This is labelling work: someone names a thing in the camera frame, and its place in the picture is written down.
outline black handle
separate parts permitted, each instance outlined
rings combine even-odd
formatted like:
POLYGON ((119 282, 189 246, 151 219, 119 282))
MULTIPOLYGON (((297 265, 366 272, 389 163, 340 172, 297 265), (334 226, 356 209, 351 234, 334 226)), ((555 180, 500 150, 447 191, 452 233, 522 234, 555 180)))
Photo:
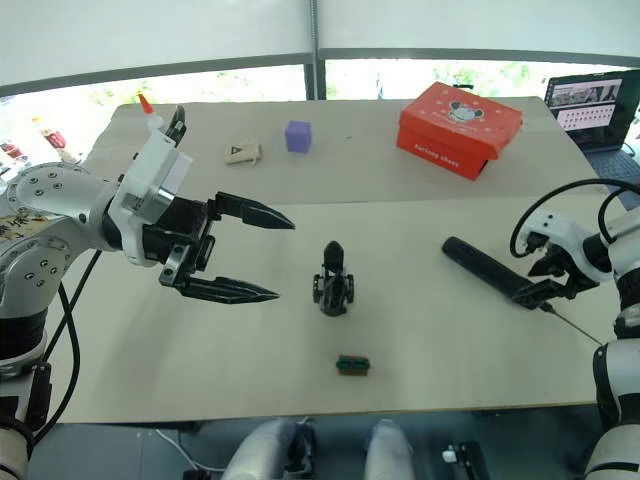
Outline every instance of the black handle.
POLYGON ((486 253, 457 237, 449 237, 442 245, 442 251, 454 262, 510 299, 520 288, 532 284, 527 278, 518 275, 486 253))

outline table surface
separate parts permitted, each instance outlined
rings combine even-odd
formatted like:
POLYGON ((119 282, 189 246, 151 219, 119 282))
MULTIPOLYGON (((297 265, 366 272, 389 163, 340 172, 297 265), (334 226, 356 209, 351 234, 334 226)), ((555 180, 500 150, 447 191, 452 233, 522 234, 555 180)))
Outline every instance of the table surface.
MULTIPOLYGON (((225 219, 215 227, 216 247, 203 274, 251 281, 279 292, 281 298, 240 306, 185 299, 159 285, 158 266, 139 268, 121 254, 103 255, 75 310, 82 368, 62 420, 172 421, 593 402, 594 342, 556 317, 509 303, 440 250, 448 236, 456 235, 526 273, 533 259, 515 260, 508 254, 513 225, 536 195, 571 179, 593 176, 587 162, 579 162, 572 154, 562 132, 547 133, 541 150, 551 144, 559 149, 564 145, 561 150, 567 158, 573 155, 568 160, 571 167, 559 167, 563 176, 554 182, 545 169, 531 167, 532 156, 521 165, 536 175, 536 181, 523 182, 523 175, 511 165, 520 158, 516 152, 490 165, 477 182, 470 182, 395 147, 379 144, 375 155, 374 147, 362 146, 369 140, 381 141, 373 132, 365 141, 364 123, 369 117, 365 105, 382 112, 394 105, 398 109, 402 103, 336 102, 336 115, 342 112, 345 117, 342 128, 320 121, 318 112, 327 118, 331 111, 318 107, 324 103, 187 106, 187 120, 194 109, 213 107, 227 113, 233 107, 245 114, 261 111, 263 118, 269 110, 281 118, 300 119, 307 109, 312 112, 307 119, 318 115, 311 120, 320 138, 314 139, 309 156, 273 155, 279 145, 274 138, 272 144, 263 144, 274 150, 265 148, 265 159, 256 167, 225 167, 219 158, 209 163, 200 158, 183 187, 190 197, 224 188, 281 204, 278 208, 296 223, 295 231, 260 230, 225 219), (354 121, 357 115, 349 105, 359 112, 359 122, 354 121), (317 164, 325 161, 321 152, 326 145, 336 154, 340 151, 331 147, 333 142, 326 135, 330 131, 346 134, 351 126, 355 133, 352 152, 362 148, 371 157, 367 162, 358 156, 343 156, 342 160, 357 158, 361 166, 368 163, 367 181, 356 181, 360 167, 345 169, 351 188, 338 176, 340 188, 323 189, 313 179, 328 178, 324 170, 333 169, 336 160, 328 156, 326 166, 320 168, 317 164), (358 135, 363 137, 354 141, 358 135), (405 176, 403 168, 389 165, 394 162, 410 171, 429 173, 405 176), (512 169, 512 177, 506 178, 502 168, 512 169), (379 169, 390 175, 386 183, 379 169), (289 170, 280 180, 275 176, 289 170), (258 172, 274 183, 257 182, 258 172), (202 189, 209 179, 213 179, 211 190, 205 192, 202 189), (386 188, 370 188, 369 179, 386 188), (295 185, 297 181, 307 188, 295 185), (518 191, 514 184, 525 191, 518 191), (413 201, 402 201, 406 200, 402 196, 413 201), (334 239, 343 245, 347 268, 355 275, 356 300, 346 315, 330 318, 312 302, 311 283, 320 270, 324 246, 334 239), (368 356, 369 375, 338 375, 335 361, 340 354, 368 356)), ((94 173, 108 178, 124 170, 127 161, 113 156, 112 163, 105 163, 106 159, 98 161, 99 156, 126 149, 129 155, 138 146, 129 145, 135 135, 144 141, 144 132, 137 130, 122 144, 112 138, 120 131, 121 115, 116 112, 89 160, 94 173)), ((241 117, 212 115, 208 125, 219 123, 222 129, 229 129, 225 120, 229 116, 241 117)), ((258 116, 246 121, 256 121, 258 116)), ((201 130, 202 125, 194 121, 188 135, 197 137, 201 130)), ((212 151, 218 151, 228 138, 219 133, 207 139, 212 151)), ((386 133, 384 138, 392 142, 394 134, 386 133)), ((186 138, 185 150, 198 156, 195 141, 188 143, 186 138)), ((528 142, 526 132, 516 141, 528 142)), ((207 142, 203 140, 200 148, 207 142)), ((554 200, 551 207, 594 229, 602 199, 598 190, 589 190, 554 200)), ((619 205, 613 207, 621 211, 619 205)), ((77 283, 89 256, 89 252, 84 254, 68 272, 68 290, 77 283)), ((600 341, 613 338, 611 322, 618 310, 613 284, 554 304, 600 341)), ((49 331, 60 315, 60 306, 52 305, 49 331)), ((64 337, 51 359, 53 405, 64 393, 71 366, 64 337)))

